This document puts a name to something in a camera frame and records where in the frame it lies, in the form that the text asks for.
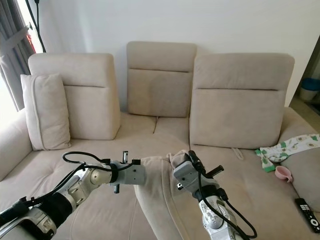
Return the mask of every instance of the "white cloth with green print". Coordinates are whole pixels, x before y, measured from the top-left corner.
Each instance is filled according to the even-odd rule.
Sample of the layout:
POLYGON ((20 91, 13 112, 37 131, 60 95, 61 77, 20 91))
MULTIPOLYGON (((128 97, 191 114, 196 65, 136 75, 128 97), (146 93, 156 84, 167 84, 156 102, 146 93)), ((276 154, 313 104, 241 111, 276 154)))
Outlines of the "white cloth with green print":
POLYGON ((320 147, 320 134, 295 136, 272 147, 260 147, 255 153, 261 157, 262 168, 266 172, 274 171, 273 163, 280 163, 290 155, 320 147))

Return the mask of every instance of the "black remote control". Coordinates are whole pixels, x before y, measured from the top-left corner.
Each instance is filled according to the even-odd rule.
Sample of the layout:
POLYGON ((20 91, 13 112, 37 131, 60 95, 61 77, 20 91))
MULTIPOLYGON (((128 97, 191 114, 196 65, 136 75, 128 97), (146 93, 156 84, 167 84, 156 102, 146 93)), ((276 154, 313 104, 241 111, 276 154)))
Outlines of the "black remote control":
POLYGON ((320 233, 320 223, 316 219, 315 215, 311 211, 310 207, 306 203, 306 201, 303 198, 297 198, 295 201, 295 204, 297 205, 300 212, 303 214, 304 218, 306 219, 309 226, 312 228, 312 231, 316 234, 320 233))

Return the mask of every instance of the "curtain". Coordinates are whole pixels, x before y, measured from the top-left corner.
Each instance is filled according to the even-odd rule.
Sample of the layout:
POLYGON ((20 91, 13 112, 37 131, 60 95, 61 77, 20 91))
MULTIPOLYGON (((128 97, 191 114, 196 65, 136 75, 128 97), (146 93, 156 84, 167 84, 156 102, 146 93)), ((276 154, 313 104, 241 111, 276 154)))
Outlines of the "curtain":
POLYGON ((0 74, 16 110, 24 108, 20 75, 29 75, 28 58, 34 49, 28 40, 15 0, 0 0, 0 74))

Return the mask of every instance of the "floor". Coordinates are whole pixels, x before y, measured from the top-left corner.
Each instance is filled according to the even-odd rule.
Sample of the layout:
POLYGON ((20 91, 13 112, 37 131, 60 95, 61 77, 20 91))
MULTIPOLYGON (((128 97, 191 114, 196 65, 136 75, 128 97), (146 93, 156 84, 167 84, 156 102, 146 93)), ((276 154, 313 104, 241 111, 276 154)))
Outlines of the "floor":
POLYGON ((320 133, 320 115, 313 111, 297 96, 293 97, 290 107, 303 117, 318 133, 320 133))

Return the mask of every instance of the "pink bowl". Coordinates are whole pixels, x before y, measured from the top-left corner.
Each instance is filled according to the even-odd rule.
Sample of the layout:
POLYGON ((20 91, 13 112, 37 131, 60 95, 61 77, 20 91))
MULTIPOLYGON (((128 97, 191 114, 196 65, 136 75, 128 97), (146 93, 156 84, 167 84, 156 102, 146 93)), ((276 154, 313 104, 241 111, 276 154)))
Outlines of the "pink bowl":
POLYGON ((288 179, 288 183, 292 182, 293 181, 293 178, 291 176, 291 172, 288 168, 286 168, 285 166, 277 166, 275 168, 275 172, 274 174, 276 175, 276 177, 278 179, 288 179))

